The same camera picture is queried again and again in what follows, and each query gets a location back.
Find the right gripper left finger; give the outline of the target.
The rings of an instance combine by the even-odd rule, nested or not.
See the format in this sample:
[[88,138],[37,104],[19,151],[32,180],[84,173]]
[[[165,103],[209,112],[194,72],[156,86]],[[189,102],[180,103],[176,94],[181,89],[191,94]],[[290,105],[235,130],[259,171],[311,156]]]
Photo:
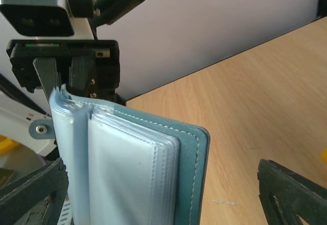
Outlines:
[[1,188],[1,224],[15,224],[34,211],[35,224],[57,224],[68,189],[66,166],[61,158]]

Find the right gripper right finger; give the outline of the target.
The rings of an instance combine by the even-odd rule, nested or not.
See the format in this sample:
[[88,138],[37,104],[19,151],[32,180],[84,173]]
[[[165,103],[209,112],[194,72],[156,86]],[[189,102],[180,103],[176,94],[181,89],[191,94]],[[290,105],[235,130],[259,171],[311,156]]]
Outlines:
[[257,176],[268,224],[326,224],[326,188],[272,160],[260,160]]

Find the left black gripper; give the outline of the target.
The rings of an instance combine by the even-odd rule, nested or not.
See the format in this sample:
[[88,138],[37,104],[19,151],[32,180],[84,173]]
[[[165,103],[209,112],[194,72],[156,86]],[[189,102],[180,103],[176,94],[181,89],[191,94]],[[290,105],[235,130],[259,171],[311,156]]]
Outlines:
[[73,95],[113,100],[120,83],[120,50],[114,40],[11,40],[6,49],[21,87],[44,91],[65,86]]

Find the teal leather card holder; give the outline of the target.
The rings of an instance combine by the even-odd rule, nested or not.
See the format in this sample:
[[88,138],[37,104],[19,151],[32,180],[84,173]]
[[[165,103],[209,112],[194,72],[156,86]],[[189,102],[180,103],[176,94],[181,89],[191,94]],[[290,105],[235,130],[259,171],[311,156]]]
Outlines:
[[210,135],[200,126],[50,90],[74,224],[199,224]]

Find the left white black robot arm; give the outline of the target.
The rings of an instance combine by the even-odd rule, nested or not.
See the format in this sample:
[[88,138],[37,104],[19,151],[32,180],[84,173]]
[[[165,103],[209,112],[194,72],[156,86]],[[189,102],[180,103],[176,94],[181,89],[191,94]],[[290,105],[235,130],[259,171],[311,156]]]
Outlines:
[[120,103],[120,51],[100,40],[110,25],[145,0],[1,0],[1,16],[21,35],[6,54],[17,85],[1,76],[1,135],[47,159],[58,157],[52,119],[28,93],[65,85],[82,97]]

